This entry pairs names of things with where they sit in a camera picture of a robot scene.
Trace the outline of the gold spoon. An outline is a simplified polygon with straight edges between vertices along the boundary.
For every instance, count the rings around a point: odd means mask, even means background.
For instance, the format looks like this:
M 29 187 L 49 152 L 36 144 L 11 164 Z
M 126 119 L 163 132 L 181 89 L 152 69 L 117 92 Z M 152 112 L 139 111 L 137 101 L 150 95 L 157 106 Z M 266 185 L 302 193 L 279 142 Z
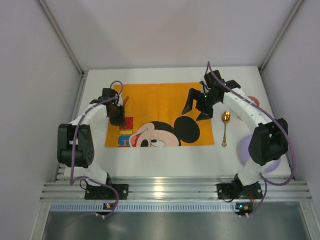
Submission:
M 223 138 L 222 138 L 222 147 L 226 147 L 227 146 L 227 136 L 226 136 L 226 131 L 227 131 L 227 124 L 230 122 L 231 119 L 231 114 L 229 111 L 225 111 L 221 117 L 221 120 L 223 122 L 224 125 L 224 130 L 223 130 Z

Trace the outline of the orange Mickey Mouse placemat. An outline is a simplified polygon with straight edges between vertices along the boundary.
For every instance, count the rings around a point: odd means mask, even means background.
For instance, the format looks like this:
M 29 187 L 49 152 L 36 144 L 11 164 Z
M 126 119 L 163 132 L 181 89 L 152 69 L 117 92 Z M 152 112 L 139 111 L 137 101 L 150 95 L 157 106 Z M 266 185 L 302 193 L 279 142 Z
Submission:
M 197 82 L 125 84 L 122 98 L 129 96 L 125 126 L 109 124 L 106 148 L 187 147 L 214 145 L 211 120 L 196 120 L 193 108 L 182 114 L 190 88 Z

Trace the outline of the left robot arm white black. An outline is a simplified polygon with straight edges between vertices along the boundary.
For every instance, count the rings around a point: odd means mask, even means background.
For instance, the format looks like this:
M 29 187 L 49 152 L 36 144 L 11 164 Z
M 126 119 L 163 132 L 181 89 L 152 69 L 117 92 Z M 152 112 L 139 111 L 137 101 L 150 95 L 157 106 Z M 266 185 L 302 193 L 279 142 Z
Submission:
M 89 181 L 93 186 L 110 186 L 110 175 L 95 162 L 93 128 L 108 119 L 111 125 L 124 127 L 125 104 L 122 92 L 103 88 L 83 113 L 57 130 L 57 160 L 70 168 L 70 184 L 77 180 Z

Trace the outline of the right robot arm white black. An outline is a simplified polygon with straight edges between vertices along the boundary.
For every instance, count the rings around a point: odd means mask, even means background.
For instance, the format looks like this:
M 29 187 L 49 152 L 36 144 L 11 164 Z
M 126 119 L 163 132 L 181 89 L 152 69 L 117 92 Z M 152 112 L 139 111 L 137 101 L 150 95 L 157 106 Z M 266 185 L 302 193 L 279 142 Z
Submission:
M 183 114 L 196 108 L 200 114 L 197 120 L 213 117 L 213 106 L 222 103 L 234 111 L 251 130 L 248 145 L 249 160 L 233 179 L 234 188 L 242 191 L 258 181 L 266 166 L 279 160 L 288 152 L 288 123 L 274 119 L 256 105 L 235 80 L 225 81 L 218 70 L 208 72 L 201 82 L 202 90 L 191 88 L 188 91 Z

